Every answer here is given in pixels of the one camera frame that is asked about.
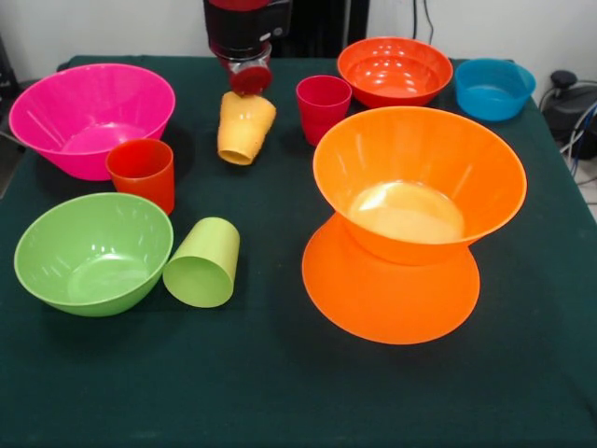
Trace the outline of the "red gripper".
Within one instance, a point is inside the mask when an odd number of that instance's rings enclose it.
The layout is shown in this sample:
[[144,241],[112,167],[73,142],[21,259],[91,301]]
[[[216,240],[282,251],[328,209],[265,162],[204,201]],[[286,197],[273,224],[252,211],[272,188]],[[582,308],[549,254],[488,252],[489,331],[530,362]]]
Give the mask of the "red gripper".
[[272,73],[266,62],[252,60],[229,64],[229,84],[238,95],[260,95],[271,81]]

